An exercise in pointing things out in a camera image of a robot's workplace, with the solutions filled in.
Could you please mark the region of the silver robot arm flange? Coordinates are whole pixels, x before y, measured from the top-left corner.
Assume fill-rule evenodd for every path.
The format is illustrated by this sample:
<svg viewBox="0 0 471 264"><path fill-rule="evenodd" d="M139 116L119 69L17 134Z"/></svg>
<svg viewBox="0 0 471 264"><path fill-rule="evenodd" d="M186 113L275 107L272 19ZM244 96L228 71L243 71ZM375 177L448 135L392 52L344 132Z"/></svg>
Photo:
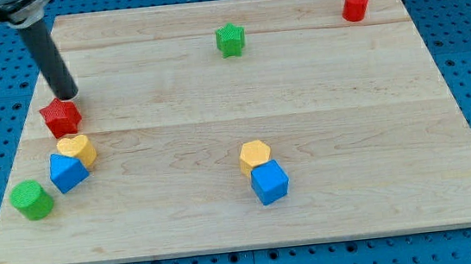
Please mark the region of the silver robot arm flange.
<svg viewBox="0 0 471 264"><path fill-rule="evenodd" d="M45 15L51 0L0 0L0 24L19 29L28 28Z"/></svg>

